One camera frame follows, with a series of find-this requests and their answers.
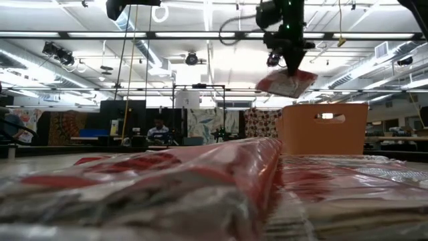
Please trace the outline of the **blue box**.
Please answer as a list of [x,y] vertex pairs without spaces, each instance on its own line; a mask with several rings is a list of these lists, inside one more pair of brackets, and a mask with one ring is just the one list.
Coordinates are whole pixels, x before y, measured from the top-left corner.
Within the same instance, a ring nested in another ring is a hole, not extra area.
[[102,137],[108,136],[109,131],[106,129],[81,129],[79,137]]

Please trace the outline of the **white ceiling vent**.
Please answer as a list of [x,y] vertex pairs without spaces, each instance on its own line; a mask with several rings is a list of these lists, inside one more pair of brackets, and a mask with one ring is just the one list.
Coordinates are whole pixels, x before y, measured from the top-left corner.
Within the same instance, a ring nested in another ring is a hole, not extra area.
[[383,58],[389,54],[389,43],[383,42],[374,48],[374,55],[376,59]]

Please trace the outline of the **dotted patterned cloth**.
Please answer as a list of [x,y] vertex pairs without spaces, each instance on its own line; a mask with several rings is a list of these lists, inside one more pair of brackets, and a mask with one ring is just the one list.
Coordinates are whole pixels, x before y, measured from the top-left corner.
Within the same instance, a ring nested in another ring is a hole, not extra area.
[[276,121],[282,116],[281,110],[260,110],[251,108],[244,112],[245,136],[277,138]]

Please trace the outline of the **leaf patterned cloth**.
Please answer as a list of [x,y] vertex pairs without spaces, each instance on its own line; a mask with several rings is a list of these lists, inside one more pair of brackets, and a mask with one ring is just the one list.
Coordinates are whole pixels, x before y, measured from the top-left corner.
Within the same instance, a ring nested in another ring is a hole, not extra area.
[[187,110],[187,136],[202,137],[203,144],[215,143],[212,135],[217,129],[224,128],[227,133],[239,132],[239,111],[222,108],[203,108]]

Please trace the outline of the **black background rig frame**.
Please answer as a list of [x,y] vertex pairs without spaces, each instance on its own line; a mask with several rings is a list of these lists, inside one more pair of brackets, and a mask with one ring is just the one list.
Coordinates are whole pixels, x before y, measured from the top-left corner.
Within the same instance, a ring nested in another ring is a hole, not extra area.
[[[183,134],[187,136],[187,108],[175,108],[175,94],[180,90],[197,91],[200,93],[200,107],[203,108],[222,108],[225,112],[224,107],[218,105],[218,98],[225,97],[225,86],[224,85],[212,85],[212,84],[175,84],[172,90],[173,108],[179,109],[182,112],[182,127],[184,128]],[[212,135],[215,137],[216,142],[221,141],[221,135],[224,128],[217,129]]]

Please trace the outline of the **person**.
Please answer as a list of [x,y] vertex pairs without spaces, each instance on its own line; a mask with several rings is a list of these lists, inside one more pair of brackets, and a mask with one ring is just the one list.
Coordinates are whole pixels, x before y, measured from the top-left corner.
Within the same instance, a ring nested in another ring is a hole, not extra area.
[[165,125],[163,118],[158,116],[154,119],[154,127],[148,130],[146,138],[151,143],[163,145],[167,141],[168,133],[169,128]]

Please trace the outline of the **black ceiling devices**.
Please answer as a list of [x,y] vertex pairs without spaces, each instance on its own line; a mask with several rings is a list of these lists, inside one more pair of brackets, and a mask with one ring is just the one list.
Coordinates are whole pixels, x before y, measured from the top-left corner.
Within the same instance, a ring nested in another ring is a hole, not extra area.
[[73,66],[75,63],[73,52],[55,44],[54,42],[45,42],[42,53],[57,60],[60,64],[65,66]]

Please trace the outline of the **floral patterned cloth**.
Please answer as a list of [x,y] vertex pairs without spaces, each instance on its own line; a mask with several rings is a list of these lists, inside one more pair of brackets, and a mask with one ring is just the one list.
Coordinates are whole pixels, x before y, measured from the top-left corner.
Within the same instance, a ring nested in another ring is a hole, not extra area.
[[[37,131],[37,122],[42,116],[43,111],[39,109],[10,109],[4,119],[11,123],[27,127],[34,132]],[[33,135],[17,127],[4,124],[5,132],[24,143],[31,143],[34,140]]]

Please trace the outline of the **silver ceiling duct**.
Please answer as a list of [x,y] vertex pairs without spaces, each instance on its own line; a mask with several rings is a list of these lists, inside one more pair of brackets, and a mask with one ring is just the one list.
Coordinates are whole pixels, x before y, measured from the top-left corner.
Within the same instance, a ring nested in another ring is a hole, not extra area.
[[130,37],[131,42],[137,50],[146,58],[148,64],[148,73],[152,76],[171,76],[171,63],[165,59],[160,58],[153,52],[152,48],[148,46],[148,42],[141,39],[134,39],[134,32],[136,31],[132,20],[129,19],[127,13],[122,12],[117,20],[114,20],[115,25],[121,31],[126,32],[126,36]]

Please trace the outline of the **background wooden table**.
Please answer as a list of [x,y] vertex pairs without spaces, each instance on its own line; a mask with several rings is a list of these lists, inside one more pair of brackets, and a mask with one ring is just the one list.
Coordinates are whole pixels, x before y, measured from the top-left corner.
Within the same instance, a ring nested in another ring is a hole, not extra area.
[[365,137],[365,149],[428,152],[428,137]]

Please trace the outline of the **orange brown patterned cloth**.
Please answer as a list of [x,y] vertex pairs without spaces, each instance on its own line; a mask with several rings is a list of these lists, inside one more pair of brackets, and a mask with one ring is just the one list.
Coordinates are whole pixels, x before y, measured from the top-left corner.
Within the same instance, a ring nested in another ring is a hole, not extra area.
[[87,118],[87,113],[74,110],[51,112],[48,145],[71,145],[74,142],[71,138],[80,135],[80,130],[86,126]]

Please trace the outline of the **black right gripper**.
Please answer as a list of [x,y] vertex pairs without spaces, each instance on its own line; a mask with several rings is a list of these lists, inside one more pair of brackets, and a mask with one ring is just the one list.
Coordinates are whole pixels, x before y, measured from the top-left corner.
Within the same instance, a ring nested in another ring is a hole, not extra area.
[[315,48],[314,42],[308,42],[304,38],[291,40],[281,36],[279,32],[265,32],[263,43],[271,53],[284,56],[289,76],[296,73],[306,52]]

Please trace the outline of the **orange plastic basket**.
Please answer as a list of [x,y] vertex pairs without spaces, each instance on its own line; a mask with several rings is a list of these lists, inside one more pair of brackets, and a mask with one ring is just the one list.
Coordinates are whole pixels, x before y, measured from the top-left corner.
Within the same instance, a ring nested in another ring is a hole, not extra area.
[[367,104],[297,104],[285,106],[278,138],[289,155],[363,154]]

